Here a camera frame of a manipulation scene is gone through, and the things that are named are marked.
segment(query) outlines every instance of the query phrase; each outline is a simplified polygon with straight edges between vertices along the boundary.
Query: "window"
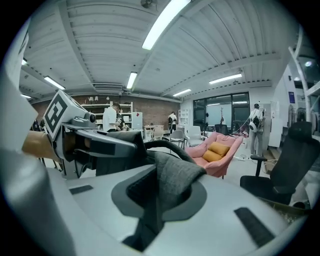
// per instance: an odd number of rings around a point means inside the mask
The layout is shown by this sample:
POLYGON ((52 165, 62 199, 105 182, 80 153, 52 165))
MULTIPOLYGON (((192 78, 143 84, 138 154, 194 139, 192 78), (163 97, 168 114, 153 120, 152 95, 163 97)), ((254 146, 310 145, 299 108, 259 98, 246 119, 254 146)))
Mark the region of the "window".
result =
POLYGON ((208 123, 208 126, 219 125, 222 123, 223 125, 226 125, 228 129, 231 129, 231 95, 208 98, 206 100, 206 113, 206 123, 208 123))
POLYGON ((202 131, 213 132, 215 125, 222 123, 230 134, 249 133, 250 102, 247 92, 198 99, 193 103, 193 125, 200 126, 202 131))

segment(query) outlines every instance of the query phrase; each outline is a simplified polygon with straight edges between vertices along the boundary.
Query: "black office chair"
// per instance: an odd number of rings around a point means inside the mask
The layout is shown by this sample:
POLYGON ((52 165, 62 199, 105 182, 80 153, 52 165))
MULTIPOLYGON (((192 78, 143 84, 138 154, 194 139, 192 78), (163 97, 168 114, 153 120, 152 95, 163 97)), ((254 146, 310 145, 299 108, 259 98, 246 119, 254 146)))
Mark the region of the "black office chair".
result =
POLYGON ((220 133, 223 135, 229 135, 228 127, 226 124, 215 124, 214 128, 217 133, 220 133))
POLYGON ((270 178, 242 176, 240 186, 256 197, 288 205, 298 183, 320 154, 320 143, 312 138, 311 129, 310 122, 294 123, 270 178))

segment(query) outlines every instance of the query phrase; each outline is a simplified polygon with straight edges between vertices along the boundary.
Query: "ceiling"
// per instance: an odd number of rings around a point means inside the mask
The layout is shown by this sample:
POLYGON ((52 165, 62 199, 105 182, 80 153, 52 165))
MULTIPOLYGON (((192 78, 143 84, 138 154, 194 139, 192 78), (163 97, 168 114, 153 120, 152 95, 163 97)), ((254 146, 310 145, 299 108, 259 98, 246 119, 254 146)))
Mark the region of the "ceiling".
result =
POLYGON ((20 90, 33 100, 56 88, 98 94, 95 83, 122 84, 138 76, 132 92, 186 98, 272 86, 297 43, 298 24, 273 0, 193 0, 166 28, 152 50, 142 44, 169 0, 149 9, 141 0, 52 0, 31 17, 20 90), (241 73, 235 80, 209 81, 241 73))

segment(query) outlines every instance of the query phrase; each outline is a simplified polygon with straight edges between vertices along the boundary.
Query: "black rubber pad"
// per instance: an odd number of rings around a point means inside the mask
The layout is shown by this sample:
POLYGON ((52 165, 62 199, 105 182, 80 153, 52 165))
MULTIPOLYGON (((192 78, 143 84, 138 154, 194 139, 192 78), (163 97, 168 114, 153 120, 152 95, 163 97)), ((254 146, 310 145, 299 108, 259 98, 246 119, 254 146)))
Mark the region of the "black rubber pad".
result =
POLYGON ((70 188, 69 191, 71 192, 72 195, 79 194, 82 192, 86 192, 88 190, 93 190, 94 188, 90 185, 84 185, 84 186, 79 186, 75 188, 70 188))
POLYGON ((275 238, 275 236, 248 208, 242 207, 236 209, 234 212, 257 246, 262 247, 275 238))

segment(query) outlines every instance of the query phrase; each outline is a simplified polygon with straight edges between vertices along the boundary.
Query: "white chair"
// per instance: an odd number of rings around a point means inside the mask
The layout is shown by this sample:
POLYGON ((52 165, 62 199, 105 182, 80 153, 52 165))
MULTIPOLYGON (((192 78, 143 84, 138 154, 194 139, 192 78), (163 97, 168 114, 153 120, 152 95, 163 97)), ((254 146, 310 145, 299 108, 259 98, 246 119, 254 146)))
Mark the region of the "white chair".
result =
POLYGON ((180 147, 180 142, 182 143, 182 148, 185 149, 185 134, 182 130, 175 130, 170 134, 170 142, 178 142, 180 147))
POLYGON ((190 147, 196 147, 203 142, 203 139, 206 139, 205 136, 201 135, 200 126, 188 127, 186 138, 190 147))

